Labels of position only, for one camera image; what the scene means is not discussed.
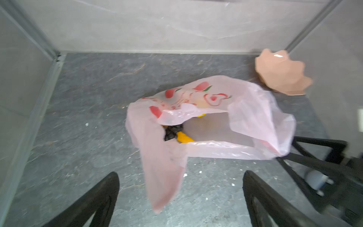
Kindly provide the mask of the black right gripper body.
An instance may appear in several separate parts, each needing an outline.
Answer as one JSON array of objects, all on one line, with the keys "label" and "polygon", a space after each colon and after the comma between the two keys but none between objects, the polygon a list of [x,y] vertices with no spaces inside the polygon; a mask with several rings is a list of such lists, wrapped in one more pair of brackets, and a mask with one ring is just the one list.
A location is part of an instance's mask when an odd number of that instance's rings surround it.
[{"label": "black right gripper body", "polygon": [[[324,160],[316,158],[300,144],[330,148]],[[344,163],[348,143],[340,140],[294,137],[290,153],[277,161],[291,176],[314,209],[323,213],[329,206],[340,210],[340,218],[353,227],[363,225],[363,159]]]}]

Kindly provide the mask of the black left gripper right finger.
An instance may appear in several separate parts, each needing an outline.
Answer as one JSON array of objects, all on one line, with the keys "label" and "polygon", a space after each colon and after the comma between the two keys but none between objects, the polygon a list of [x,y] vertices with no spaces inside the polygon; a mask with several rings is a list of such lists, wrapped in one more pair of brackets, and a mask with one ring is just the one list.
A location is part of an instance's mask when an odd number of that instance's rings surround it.
[{"label": "black left gripper right finger", "polygon": [[300,212],[254,172],[243,177],[243,191],[253,227],[317,227],[314,221]]}]

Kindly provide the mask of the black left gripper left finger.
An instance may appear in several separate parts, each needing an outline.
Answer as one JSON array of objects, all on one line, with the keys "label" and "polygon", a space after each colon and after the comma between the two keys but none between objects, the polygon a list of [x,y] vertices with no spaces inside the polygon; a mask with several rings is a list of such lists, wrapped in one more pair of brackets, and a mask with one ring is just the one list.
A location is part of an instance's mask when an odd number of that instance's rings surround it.
[{"label": "black left gripper left finger", "polygon": [[107,227],[111,222],[119,190],[118,174],[111,172],[44,226],[83,227],[93,216],[91,227]]}]

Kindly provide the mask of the pink plastic bag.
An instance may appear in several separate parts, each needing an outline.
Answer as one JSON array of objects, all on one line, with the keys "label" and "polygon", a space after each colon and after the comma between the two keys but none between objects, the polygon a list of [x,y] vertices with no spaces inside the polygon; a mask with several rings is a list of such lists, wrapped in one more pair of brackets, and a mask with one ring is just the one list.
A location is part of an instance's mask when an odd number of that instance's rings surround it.
[{"label": "pink plastic bag", "polygon": [[[183,125],[194,142],[164,140],[163,125]],[[126,129],[139,149],[155,213],[180,190],[189,157],[271,160],[290,152],[293,115],[255,83],[211,76],[129,104]]]}]

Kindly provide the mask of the pink scalloped plate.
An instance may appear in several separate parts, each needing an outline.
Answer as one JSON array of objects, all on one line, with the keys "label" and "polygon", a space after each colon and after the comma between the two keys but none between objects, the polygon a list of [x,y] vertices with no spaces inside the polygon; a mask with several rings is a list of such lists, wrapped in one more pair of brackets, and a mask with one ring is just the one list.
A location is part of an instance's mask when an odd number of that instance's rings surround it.
[{"label": "pink scalloped plate", "polygon": [[264,49],[255,58],[255,70],[270,89],[288,96],[305,95],[313,80],[304,74],[305,64],[293,61],[285,50],[271,52]]}]

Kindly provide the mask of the black fake grape bunch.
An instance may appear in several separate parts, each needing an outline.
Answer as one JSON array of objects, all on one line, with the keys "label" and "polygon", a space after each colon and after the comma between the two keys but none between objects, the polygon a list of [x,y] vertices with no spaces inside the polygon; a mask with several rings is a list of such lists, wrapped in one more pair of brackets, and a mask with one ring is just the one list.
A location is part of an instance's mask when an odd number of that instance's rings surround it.
[{"label": "black fake grape bunch", "polygon": [[171,139],[177,139],[177,133],[183,131],[183,125],[173,125],[173,126],[166,126],[163,125],[163,128],[165,129],[165,136],[164,140],[169,141]]}]

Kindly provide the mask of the yellow fake banana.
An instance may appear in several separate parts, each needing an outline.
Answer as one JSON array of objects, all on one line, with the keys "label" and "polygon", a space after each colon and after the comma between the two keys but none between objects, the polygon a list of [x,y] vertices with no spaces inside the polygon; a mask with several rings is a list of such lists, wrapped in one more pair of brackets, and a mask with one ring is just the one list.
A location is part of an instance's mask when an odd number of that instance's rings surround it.
[{"label": "yellow fake banana", "polygon": [[180,143],[189,143],[189,142],[194,142],[194,140],[192,138],[190,138],[189,136],[187,136],[184,132],[179,131],[176,133],[177,136],[177,141]]}]

